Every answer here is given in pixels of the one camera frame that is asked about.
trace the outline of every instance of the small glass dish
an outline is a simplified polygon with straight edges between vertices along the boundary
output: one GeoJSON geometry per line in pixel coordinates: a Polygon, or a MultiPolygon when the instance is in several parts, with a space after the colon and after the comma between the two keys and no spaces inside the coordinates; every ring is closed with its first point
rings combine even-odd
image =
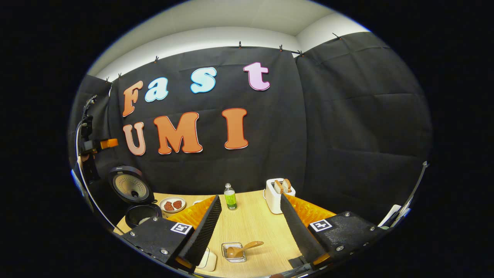
{"type": "Polygon", "coordinates": [[[242,263],[242,262],[245,262],[247,260],[246,253],[244,251],[242,252],[242,254],[244,255],[242,258],[233,258],[233,259],[227,258],[226,257],[226,249],[228,249],[228,247],[242,248],[243,246],[240,242],[225,242],[224,244],[222,244],[221,250],[223,253],[223,257],[227,261],[229,261],[230,263],[242,263]]]}

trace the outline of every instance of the meat patty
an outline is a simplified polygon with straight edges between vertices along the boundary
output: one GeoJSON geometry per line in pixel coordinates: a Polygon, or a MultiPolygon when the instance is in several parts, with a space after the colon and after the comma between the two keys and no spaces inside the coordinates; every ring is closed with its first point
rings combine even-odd
{"type": "Polygon", "coordinates": [[[166,202],[165,203],[165,210],[168,210],[168,211],[174,210],[173,207],[171,206],[171,202],[166,202]]]}
{"type": "Polygon", "coordinates": [[[176,208],[176,209],[179,209],[182,207],[182,201],[176,201],[176,202],[173,202],[173,206],[176,208]]]}

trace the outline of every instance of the wooden table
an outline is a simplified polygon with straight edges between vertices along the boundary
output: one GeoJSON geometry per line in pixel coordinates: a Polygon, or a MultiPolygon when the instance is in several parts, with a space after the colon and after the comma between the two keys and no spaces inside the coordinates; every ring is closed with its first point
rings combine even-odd
{"type": "MultiPolygon", "coordinates": [[[[196,269],[196,274],[205,274],[216,277],[245,278],[269,276],[291,270],[289,259],[297,258],[302,254],[291,235],[283,214],[273,214],[266,200],[262,197],[262,190],[236,193],[236,210],[226,207],[225,195],[219,195],[221,201],[221,215],[214,228],[209,249],[216,254],[216,268],[212,272],[196,269]],[[225,242],[240,242],[245,245],[251,241],[263,241],[264,244],[246,252],[247,261],[230,263],[222,255],[221,244],[225,242]]],[[[195,201],[204,200],[214,195],[172,195],[154,193],[158,203],[164,198],[179,196],[184,198],[186,207],[192,206],[195,201]]],[[[130,231],[122,218],[118,227],[123,232],[130,231]]]]}

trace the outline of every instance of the white wall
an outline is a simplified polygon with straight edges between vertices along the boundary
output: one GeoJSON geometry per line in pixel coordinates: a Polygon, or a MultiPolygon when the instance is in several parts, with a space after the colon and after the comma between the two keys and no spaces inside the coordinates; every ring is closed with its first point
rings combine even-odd
{"type": "Polygon", "coordinates": [[[332,33],[335,33],[341,37],[357,32],[369,32],[369,30],[352,19],[336,12],[307,26],[304,30],[298,33],[296,38],[300,43],[300,46],[303,48],[303,51],[307,51],[315,46],[336,38],[332,33]]]}
{"type": "Polygon", "coordinates": [[[284,33],[247,28],[247,27],[211,27],[195,29],[169,35],[127,52],[103,70],[96,77],[113,81],[119,73],[125,74],[137,67],[145,65],[155,60],[172,56],[188,51],[220,47],[238,46],[242,41],[242,46],[263,46],[279,48],[293,51],[301,50],[296,38],[284,33]]]}
{"type": "Polygon", "coordinates": [[[155,60],[211,47],[262,46],[286,50],[307,51],[317,45],[356,32],[369,32],[366,28],[340,14],[333,13],[307,26],[297,36],[248,27],[211,27],[194,29],[159,38],[127,52],[101,70],[96,77],[113,81],[119,73],[125,74],[155,60]]]}

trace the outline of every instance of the orange letter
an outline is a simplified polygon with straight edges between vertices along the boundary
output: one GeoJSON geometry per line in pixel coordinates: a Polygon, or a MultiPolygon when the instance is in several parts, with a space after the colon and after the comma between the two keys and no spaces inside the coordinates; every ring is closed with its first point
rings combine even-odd
{"type": "Polygon", "coordinates": [[[131,153],[135,155],[143,155],[146,152],[146,144],[144,143],[144,136],[142,134],[142,128],[144,127],[143,122],[138,122],[134,124],[135,130],[137,131],[137,138],[139,139],[139,147],[134,145],[134,139],[132,139],[132,125],[126,125],[123,127],[123,132],[125,133],[125,139],[127,140],[127,147],[131,153]]]}
{"type": "Polygon", "coordinates": [[[123,100],[123,114],[122,116],[127,117],[132,112],[134,112],[134,106],[132,103],[137,102],[137,95],[139,91],[137,89],[142,89],[142,81],[137,82],[136,84],[130,86],[123,92],[125,99],[123,100]]]}
{"type": "Polygon", "coordinates": [[[241,149],[248,146],[244,138],[244,116],[247,111],[242,108],[226,109],[221,113],[226,118],[228,140],[225,143],[227,149],[241,149]]]}
{"type": "Polygon", "coordinates": [[[158,140],[160,141],[158,153],[171,153],[171,149],[166,140],[170,142],[173,150],[178,152],[180,150],[182,139],[184,139],[184,146],[182,148],[183,152],[201,152],[203,150],[203,146],[199,145],[199,141],[197,139],[197,119],[199,119],[199,114],[196,112],[184,113],[178,121],[177,129],[175,129],[168,117],[161,116],[156,118],[154,123],[158,128],[158,140]]]}

